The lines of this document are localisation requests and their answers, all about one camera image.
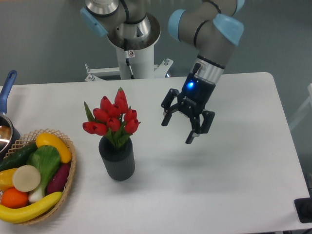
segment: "pot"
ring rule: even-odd
[[[16,71],[9,72],[0,93],[0,162],[3,161],[5,154],[9,151],[15,141],[20,138],[19,132],[13,126],[11,120],[6,116],[7,99],[16,76]]]

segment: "tulip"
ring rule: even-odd
[[[95,133],[95,131],[94,131],[94,129],[93,129],[94,124],[96,124],[96,123],[95,123],[95,122],[89,121],[89,122],[83,123],[83,124],[82,124],[82,127],[83,127],[83,129],[84,129],[87,133],[94,134],[94,133]]]
[[[125,131],[129,134],[134,133],[137,130],[139,124],[140,123],[137,119],[132,119],[126,123]]]
[[[124,120],[126,121],[126,122],[128,122],[128,121],[130,121],[130,120],[132,120],[132,119],[136,119],[137,118],[137,111],[136,110],[132,110],[132,109],[129,109],[127,112],[126,112],[126,114],[125,114],[125,116],[124,116]]]
[[[120,114],[121,114],[121,112],[120,112],[119,106],[117,104],[113,104],[111,106],[111,108],[109,108],[109,110],[108,110],[109,117],[117,118],[120,116]]]
[[[121,114],[126,113],[129,109],[125,92],[121,87],[117,91],[115,104],[119,106]]]
[[[99,120],[103,123],[106,123],[106,121],[109,118],[108,113],[106,111],[100,109],[100,108],[95,108],[93,110],[93,114],[94,114],[94,117],[96,118],[96,120]]]
[[[99,136],[105,136],[107,133],[107,127],[103,123],[95,123],[92,128],[94,132]]]
[[[107,120],[107,127],[116,132],[120,128],[120,121],[116,118],[109,118]]]
[[[101,99],[100,108],[104,111],[108,111],[109,108],[111,108],[111,106],[112,106],[111,101],[106,96],[104,96]]]

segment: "banana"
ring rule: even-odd
[[[0,219],[9,223],[22,223],[45,213],[55,206],[62,197],[62,192],[55,192],[23,208],[11,209],[0,205]]]

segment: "dark gray vase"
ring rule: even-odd
[[[123,181],[132,176],[136,166],[130,138],[123,150],[116,151],[110,141],[106,137],[102,137],[98,145],[98,150],[107,173],[112,179]]]

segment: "blue pan handle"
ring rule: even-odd
[[[8,96],[14,84],[17,74],[18,73],[14,70],[10,71],[8,77],[5,80],[4,86],[0,93],[0,114],[6,114],[6,104]]]

